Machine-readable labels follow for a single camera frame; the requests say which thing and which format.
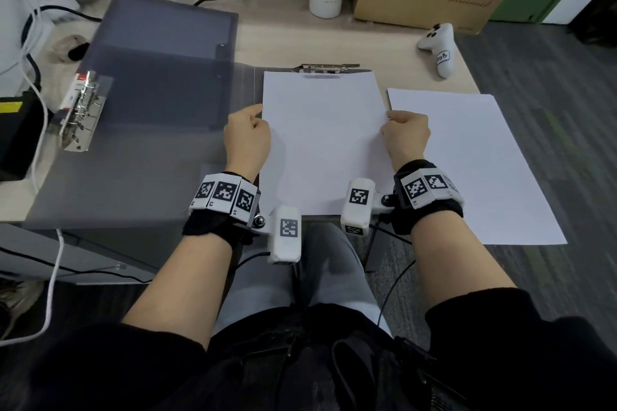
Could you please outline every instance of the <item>gray carpet floor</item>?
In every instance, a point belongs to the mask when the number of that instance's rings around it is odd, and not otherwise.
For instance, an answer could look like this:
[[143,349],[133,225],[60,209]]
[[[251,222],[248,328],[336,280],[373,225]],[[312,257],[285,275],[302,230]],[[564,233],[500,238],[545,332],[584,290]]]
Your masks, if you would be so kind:
[[[489,250],[545,319],[581,315],[617,351],[617,49],[584,46],[564,27],[504,23],[457,36],[457,44],[479,89],[496,97],[568,240]],[[380,304],[412,257],[409,246],[392,240],[381,269],[367,275]],[[0,350],[0,408],[22,402],[28,368],[57,338],[97,320],[119,320],[142,290],[60,283],[49,333]],[[426,307],[411,269],[385,318],[394,334],[428,347]],[[40,299],[15,335],[39,329],[43,316]]]

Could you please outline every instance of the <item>metal binder clip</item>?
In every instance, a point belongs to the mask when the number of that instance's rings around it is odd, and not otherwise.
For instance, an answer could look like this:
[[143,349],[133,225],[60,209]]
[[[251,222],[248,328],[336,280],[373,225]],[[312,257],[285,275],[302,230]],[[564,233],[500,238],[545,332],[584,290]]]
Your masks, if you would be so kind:
[[303,74],[346,74],[349,69],[357,69],[360,64],[302,64],[294,72]]
[[66,151],[87,151],[92,135],[105,104],[105,96],[98,93],[96,72],[88,71],[76,81],[76,95],[72,104],[65,108],[68,112],[62,121],[60,136],[62,147]]

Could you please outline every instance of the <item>black sleeve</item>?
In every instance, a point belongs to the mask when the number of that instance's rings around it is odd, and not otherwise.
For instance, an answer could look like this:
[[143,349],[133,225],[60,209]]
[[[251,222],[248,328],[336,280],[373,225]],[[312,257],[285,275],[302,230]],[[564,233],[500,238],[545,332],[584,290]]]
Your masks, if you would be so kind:
[[30,374],[27,409],[144,409],[206,364],[203,346],[174,333],[98,324],[73,333]]
[[617,409],[617,357],[580,317],[542,320],[526,291],[449,299],[426,321],[432,355],[479,407]]

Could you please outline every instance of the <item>black shirt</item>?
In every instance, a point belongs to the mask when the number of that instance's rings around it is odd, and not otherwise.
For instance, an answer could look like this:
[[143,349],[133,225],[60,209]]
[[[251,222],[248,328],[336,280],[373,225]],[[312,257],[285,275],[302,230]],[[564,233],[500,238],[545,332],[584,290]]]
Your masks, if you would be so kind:
[[[301,317],[287,308],[252,315],[215,335],[207,353],[173,333],[122,324],[78,330],[32,370],[28,409],[272,409],[258,398],[264,387],[255,385],[269,372],[250,372],[245,362],[219,353],[264,332],[290,331],[298,318],[310,324],[311,340],[266,380],[276,387],[274,402],[280,409],[344,408],[324,405],[331,377],[319,365],[334,367],[331,346],[353,331],[384,349],[392,339],[359,312],[319,305]],[[617,409],[617,357],[584,319],[542,320],[526,291],[449,299],[430,309],[426,321],[430,353],[448,385],[478,408]],[[331,398],[339,400],[340,389]]]

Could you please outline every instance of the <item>blank sheet of paper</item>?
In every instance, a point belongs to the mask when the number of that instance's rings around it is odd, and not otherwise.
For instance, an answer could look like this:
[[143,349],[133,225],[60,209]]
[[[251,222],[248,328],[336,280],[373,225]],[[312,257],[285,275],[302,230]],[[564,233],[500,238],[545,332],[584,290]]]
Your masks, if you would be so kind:
[[428,116],[426,158],[465,199],[465,221],[483,244],[550,245],[566,239],[495,98],[388,90],[392,109]]
[[380,132],[386,110],[373,72],[266,72],[263,118],[272,130],[259,178],[264,214],[280,204],[303,215],[341,214],[349,181],[357,177],[392,191]]

